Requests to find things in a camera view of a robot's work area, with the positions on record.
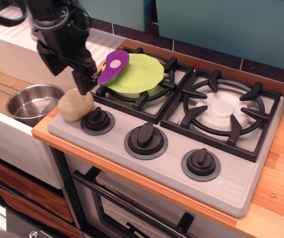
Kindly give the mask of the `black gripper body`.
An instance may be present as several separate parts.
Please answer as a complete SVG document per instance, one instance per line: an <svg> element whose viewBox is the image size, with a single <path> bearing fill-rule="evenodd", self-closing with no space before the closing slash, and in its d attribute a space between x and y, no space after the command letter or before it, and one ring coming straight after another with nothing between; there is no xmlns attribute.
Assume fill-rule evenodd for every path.
<svg viewBox="0 0 284 238"><path fill-rule="evenodd" d="M32 33L37 38L37 50L54 51L73 69L82 69L91 77L97 72L96 64L85 43L89 37L87 18L80 9L63 9L52 21L31 19Z"/></svg>

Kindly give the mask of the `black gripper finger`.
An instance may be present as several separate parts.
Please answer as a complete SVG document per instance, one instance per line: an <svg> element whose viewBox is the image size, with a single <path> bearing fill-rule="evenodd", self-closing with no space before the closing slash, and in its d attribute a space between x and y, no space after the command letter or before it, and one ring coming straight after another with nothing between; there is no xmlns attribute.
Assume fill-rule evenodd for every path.
<svg viewBox="0 0 284 238"><path fill-rule="evenodd" d="M59 75L68 66L59 58L59 56L54 51L50 49L41 48L38 53L45 65L47 66L48 70L54 76Z"/></svg>
<svg viewBox="0 0 284 238"><path fill-rule="evenodd" d="M72 75L81 95L86 95L95 86L95 80L82 69L75 69Z"/></svg>

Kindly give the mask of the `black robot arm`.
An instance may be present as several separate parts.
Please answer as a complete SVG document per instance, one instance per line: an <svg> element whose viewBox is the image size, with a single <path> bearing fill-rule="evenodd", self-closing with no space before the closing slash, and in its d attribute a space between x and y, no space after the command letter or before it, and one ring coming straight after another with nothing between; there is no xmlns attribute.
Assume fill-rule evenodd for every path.
<svg viewBox="0 0 284 238"><path fill-rule="evenodd" d="M37 51L49 71L57 76L66 67L81 95L97 84L97 67L85 44L89 37L91 17L77 0L26 1L37 39Z"/></svg>

